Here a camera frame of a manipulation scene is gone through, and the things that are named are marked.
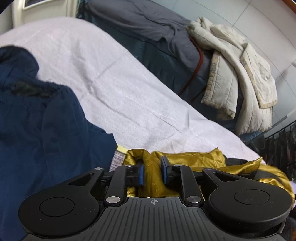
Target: ribbed black surface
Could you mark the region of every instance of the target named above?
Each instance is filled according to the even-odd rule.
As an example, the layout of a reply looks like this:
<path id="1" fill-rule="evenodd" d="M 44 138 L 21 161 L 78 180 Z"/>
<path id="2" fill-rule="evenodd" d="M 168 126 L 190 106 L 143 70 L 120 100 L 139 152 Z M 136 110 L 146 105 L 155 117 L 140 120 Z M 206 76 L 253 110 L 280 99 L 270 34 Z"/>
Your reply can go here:
<path id="1" fill-rule="evenodd" d="M 28 235 L 24 241 L 40 241 Z M 129 198 L 109 207 L 89 229 L 59 241 L 243 241 L 214 226 L 201 208 L 184 206 L 178 197 Z M 279 235 L 258 239 L 284 241 Z"/>

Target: yellow cloth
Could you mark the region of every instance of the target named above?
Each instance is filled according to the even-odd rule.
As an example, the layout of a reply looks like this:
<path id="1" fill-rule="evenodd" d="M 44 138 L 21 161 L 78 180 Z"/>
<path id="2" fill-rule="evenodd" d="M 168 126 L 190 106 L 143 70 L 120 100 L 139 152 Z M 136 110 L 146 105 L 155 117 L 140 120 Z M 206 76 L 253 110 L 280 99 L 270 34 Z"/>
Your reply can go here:
<path id="1" fill-rule="evenodd" d="M 287 176 L 276 167 L 261 164 L 262 157 L 243 165 L 226 166 L 224 155 L 218 148 L 210 153 L 186 152 L 180 154 L 168 154 L 159 151 L 149 153 L 144 149 L 127 151 L 123 165 L 135 165 L 139 159 L 142 159 L 145 165 L 144 186 L 139 187 L 137 195 L 135 188 L 128 188 L 128 196 L 164 197 L 179 195 L 176 190 L 169 189 L 163 184 L 160 171 L 160 159 L 163 155 L 167 156 L 172 165 L 187 165 L 197 172 L 201 172 L 204 167 L 211 167 L 235 175 L 239 173 L 249 174 L 256 170 L 270 172 L 275 174 L 281 183 L 275 178 L 262 178 L 259 181 L 279 186 L 288 191 L 293 200 L 295 198 Z"/>
<path id="2" fill-rule="evenodd" d="M 120 151 L 121 153 L 124 153 L 124 154 L 126 154 L 128 152 L 128 150 L 125 147 L 118 145 L 118 144 L 117 144 L 117 150 Z"/>

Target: wall tile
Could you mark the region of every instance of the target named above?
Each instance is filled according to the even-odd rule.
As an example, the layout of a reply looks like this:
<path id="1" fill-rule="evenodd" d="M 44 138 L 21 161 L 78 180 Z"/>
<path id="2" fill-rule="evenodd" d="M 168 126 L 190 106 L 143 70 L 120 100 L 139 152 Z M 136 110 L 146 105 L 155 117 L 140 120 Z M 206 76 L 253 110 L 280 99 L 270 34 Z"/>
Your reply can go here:
<path id="1" fill-rule="evenodd" d="M 274 113 L 273 117 L 272 117 L 272 125 L 276 124 L 279 121 L 279 118 L 277 117 L 277 115 Z M 283 129 L 283 125 L 282 123 L 278 124 L 276 127 L 272 128 L 270 131 L 268 131 L 267 133 L 264 134 L 265 137 L 269 137 L 272 134 L 274 134 L 275 132 Z"/>
<path id="2" fill-rule="evenodd" d="M 283 126 L 287 126 L 287 125 L 291 124 L 292 122 L 294 122 L 295 120 L 296 120 L 296 111 L 291 113 L 291 115 L 288 116 L 287 119 L 283 120 L 282 124 L 283 124 Z"/>
<path id="3" fill-rule="evenodd" d="M 261 12 L 249 5 L 234 25 L 274 63 L 280 73 L 296 58 L 296 49 Z"/>
<path id="4" fill-rule="evenodd" d="M 272 125 L 276 124 L 278 121 L 279 121 L 279 118 L 277 117 L 276 113 L 273 112 Z"/>
<path id="5" fill-rule="evenodd" d="M 194 0 L 234 24 L 249 4 L 245 0 Z"/>
<path id="6" fill-rule="evenodd" d="M 278 71 L 278 69 L 275 67 L 275 65 L 273 64 L 273 62 L 265 55 L 265 53 L 262 52 L 261 49 L 259 49 L 256 44 L 254 44 L 246 35 L 244 35 L 241 31 L 239 31 L 236 27 L 233 27 L 233 29 L 235 31 L 237 31 L 240 35 L 244 36 L 246 38 L 246 41 L 248 43 L 250 43 L 253 48 L 256 50 L 256 52 L 258 54 L 260 54 L 263 58 L 266 59 L 266 61 L 269 63 L 270 65 L 270 69 L 271 69 L 271 75 L 272 77 L 276 80 L 280 75 L 281 73 Z"/>
<path id="7" fill-rule="evenodd" d="M 253 0 L 251 5 L 263 13 L 296 47 L 296 14 L 281 0 Z"/>
<path id="8" fill-rule="evenodd" d="M 276 80 L 276 90 L 278 103 L 273 109 L 278 118 L 282 119 L 296 107 L 296 97 L 283 76 Z"/>
<path id="9" fill-rule="evenodd" d="M 11 5 L 0 14 L 0 34 L 12 29 Z"/>
<path id="10" fill-rule="evenodd" d="M 173 11 L 190 20 L 196 20 L 198 17 L 206 17 L 215 24 L 232 26 L 231 23 L 218 14 L 215 14 L 213 11 L 192 0 L 177 0 Z"/>
<path id="11" fill-rule="evenodd" d="M 264 137 L 267 138 L 267 137 L 273 135 L 274 133 L 276 133 L 277 131 L 279 131 L 279 130 L 281 130 L 281 129 L 283 129 L 283 128 L 284 128 L 283 124 L 280 123 L 280 124 L 278 124 L 276 127 L 272 128 L 270 131 L 266 132 L 266 133 L 264 134 Z"/>
<path id="12" fill-rule="evenodd" d="M 152 0 L 153 2 L 158 3 L 170 10 L 173 10 L 177 0 Z"/>
<path id="13" fill-rule="evenodd" d="M 296 94 L 296 68 L 291 65 L 282 75 L 291 87 L 292 91 Z"/>

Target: blue fabric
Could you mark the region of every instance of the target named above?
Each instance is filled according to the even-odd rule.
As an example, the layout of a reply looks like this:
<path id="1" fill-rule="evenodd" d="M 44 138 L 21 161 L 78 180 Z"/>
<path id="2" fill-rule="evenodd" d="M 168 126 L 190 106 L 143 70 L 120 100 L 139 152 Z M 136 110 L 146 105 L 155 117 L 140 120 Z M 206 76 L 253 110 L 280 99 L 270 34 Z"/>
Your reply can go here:
<path id="1" fill-rule="evenodd" d="M 0 48 L 0 239 L 25 236 L 21 202 L 95 167 L 109 170 L 112 134 L 89 123 L 66 86 L 36 79 L 25 49 Z"/>

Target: crosshair marking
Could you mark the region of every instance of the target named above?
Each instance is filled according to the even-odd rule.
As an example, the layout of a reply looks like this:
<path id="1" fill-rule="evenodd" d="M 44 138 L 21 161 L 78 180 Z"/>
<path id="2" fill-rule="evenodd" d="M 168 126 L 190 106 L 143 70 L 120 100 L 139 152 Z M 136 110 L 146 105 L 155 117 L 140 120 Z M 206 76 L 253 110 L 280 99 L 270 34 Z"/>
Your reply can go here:
<path id="1" fill-rule="evenodd" d="M 151 203 L 155 205 L 155 204 L 158 203 L 158 201 L 154 199 L 154 200 L 151 201 Z"/>

